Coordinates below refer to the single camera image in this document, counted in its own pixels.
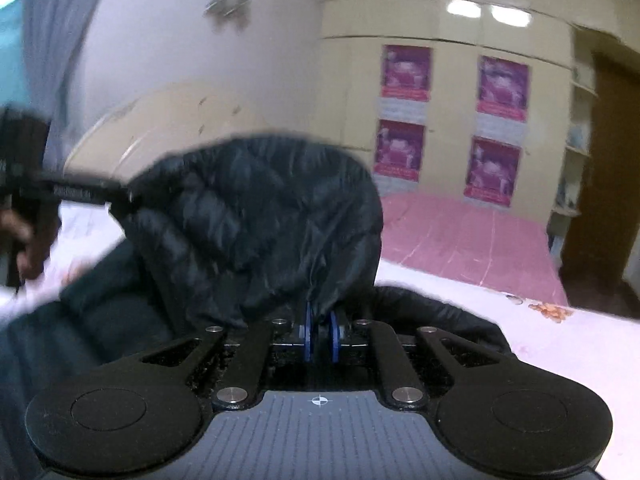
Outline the person's left hand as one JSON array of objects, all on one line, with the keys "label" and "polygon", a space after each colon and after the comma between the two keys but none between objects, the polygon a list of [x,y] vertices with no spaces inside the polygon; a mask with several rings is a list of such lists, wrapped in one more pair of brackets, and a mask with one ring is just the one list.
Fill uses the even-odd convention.
[{"label": "person's left hand", "polygon": [[1,207],[1,255],[8,256],[14,242],[23,245],[13,257],[21,280],[31,281],[40,277],[60,227],[58,204],[42,204],[35,226],[16,211]]}]

